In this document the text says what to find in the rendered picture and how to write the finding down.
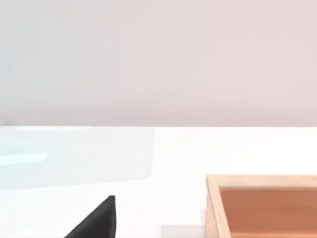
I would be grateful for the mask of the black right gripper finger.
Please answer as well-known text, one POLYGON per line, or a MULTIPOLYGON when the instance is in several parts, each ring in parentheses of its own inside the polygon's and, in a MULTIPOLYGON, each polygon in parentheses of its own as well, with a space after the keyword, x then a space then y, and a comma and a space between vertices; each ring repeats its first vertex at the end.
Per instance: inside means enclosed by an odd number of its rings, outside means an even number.
POLYGON ((116 204, 111 195, 64 238, 115 238, 116 204))

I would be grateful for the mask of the shallow salmon-coloured box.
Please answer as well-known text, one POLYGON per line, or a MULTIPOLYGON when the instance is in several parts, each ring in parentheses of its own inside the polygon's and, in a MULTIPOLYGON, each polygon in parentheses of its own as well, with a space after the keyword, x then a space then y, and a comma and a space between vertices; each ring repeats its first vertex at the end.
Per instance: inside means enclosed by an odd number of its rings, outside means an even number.
POLYGON ((317 238, 317 176, 208 175, 206 238, 317 238))

